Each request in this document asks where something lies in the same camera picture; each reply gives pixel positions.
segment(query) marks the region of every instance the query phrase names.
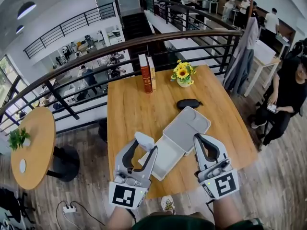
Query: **power strip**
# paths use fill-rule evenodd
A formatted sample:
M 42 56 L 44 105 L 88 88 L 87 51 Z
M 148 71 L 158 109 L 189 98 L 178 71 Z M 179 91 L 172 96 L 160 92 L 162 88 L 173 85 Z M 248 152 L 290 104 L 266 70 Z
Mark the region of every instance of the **power strip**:
M 64 206 L 63 210 L 64 213 L 73 213 L 77 211 L 75 206 L 68 206 L 68 207 Z

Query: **red book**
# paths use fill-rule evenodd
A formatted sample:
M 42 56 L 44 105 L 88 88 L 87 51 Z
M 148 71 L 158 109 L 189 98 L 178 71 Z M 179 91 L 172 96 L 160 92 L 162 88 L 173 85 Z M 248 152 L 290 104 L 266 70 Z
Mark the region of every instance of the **red book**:
M 153 87 L 152 87 L 150 70 L 149 70 L 149 66 L 147 63 L 146 55 L 145 54 L 139 55 L 139 60 L 140 60 L 140 65 L 141 65 L 141 72 L 142 72 L 145 92 L 152 93 Z

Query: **wooden floor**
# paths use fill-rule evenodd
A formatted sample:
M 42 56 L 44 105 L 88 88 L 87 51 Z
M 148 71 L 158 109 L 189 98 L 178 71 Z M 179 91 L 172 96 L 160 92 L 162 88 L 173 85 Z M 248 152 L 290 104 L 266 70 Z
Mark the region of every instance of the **wooden floor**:
M 255 111 L 255 103 L 264 93 L 261 84 L 268 72 L 261 74 L 254 89 L 247 98 L 233 97 L 239 112 L 248 126 L 247 116 Z M 239 171 L 240 191 L 233 195 L 236 205 L 244 218 L 259 217 L 265 224 L 276 230 L 302 230 L 307 220 L 307 120 L 306 115 L 293 117 L 285 134 L 271 142 L 259 159 L 248 168 Z M 251 136 L 259 143 L 254 130 Z M 103 223 L 112 213 L 108 204 L 109 167 L 106 144 L 99 138 L 98 127 L 90 126 L 57 136 L 57 146 L 70 144 L 80 155 L 79 175 L 70 183 L 62 183 L 46 176 L 42 184 L 28 191 L 29 199 L 36 212 L 31 216 L 36 229 L 57 230 L 56 207 L 61 200 L 73 200 L 83 204 L 89 212 Z M 10 158 L 0 156 L 0 184 L 18 188 L 12 175 Z M 173 196 L 178 214 L 201 212 L 212 220 L 205 202 L 208 197 L 199 187 L 196 190 Z M 62 214 L 64 203 L 58 209 L 62 229 L 76 229 Z M 81 229 L 102 229 L 78 205 L 77 214 L 67 215 Z M 152 212 L 160 211 L 160 199 L 146 200 L 136 213 L 140 219 Z

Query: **black table base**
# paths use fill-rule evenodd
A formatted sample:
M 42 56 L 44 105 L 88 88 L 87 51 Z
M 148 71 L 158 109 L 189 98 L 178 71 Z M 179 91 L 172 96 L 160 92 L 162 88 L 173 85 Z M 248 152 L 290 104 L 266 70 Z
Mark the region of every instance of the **black table base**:
M 70 182 L 78 175 L 80 159 L 74 147 L 54 147 L 53 156 L 53 171 L 48 171 L 47 175 L 56 177 L 63 182 Z

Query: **book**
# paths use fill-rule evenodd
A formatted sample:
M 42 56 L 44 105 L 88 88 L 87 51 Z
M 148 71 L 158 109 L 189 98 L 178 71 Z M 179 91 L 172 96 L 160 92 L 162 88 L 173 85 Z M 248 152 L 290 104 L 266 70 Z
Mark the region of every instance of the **book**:
M 152 82 L 150 78 L 149 66 L 147 63 L 146 55 L 145 54 L 139 55 L 139 61 L 141 65 L 141 72 L 142 72 L 145 92 L 152 93 L 153 88 L 152 88 Z
M 153 59 L 151 57 L 147 57 L 147 61 L 148 61 L 149 69 L 150 69 L 150 78 L 151 78 L 151 81 L 152 81 L 152 88 L 153 88 L 153 91 L 156 91 L 157 85 L 156 85 L 156 82 L 155 82 L 154 62 L 153 62 Z

